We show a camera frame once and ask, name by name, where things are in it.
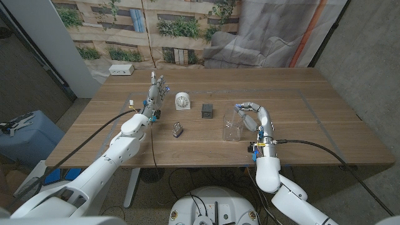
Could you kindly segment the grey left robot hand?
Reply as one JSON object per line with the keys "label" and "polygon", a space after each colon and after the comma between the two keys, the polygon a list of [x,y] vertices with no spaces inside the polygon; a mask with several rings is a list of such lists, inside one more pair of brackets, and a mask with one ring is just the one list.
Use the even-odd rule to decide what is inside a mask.
{"label": "grey left robot hand", "polygon": [[149,118],[150,121],[154,122],[160,118],[161,106],[165,95],[169,92],[170,88],[165,85],[164,76],[161,75],[159,78],[156,77],[155,71],[151,72],[151,86],[149,88],[146,103],[141,114]]}

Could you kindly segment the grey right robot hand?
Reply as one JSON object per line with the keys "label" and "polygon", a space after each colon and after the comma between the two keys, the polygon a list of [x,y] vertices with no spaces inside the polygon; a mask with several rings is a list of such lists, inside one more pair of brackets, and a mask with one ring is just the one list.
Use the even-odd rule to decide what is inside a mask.
{"label": "grey right robot hand", "polygon": [[245,113],[245,111],[253,111],[257,113],[257,118],[261,122],[263,131],[270,136],[273,135],[274,132],[273,122],[271,120],[268,111],[264,107],[254,102],[244,102],[240,104],[235,104],[234,110],[240,115],[246,128],[252,132],[255,132],[257,130],[258,124],[253,118],[249,117]]}

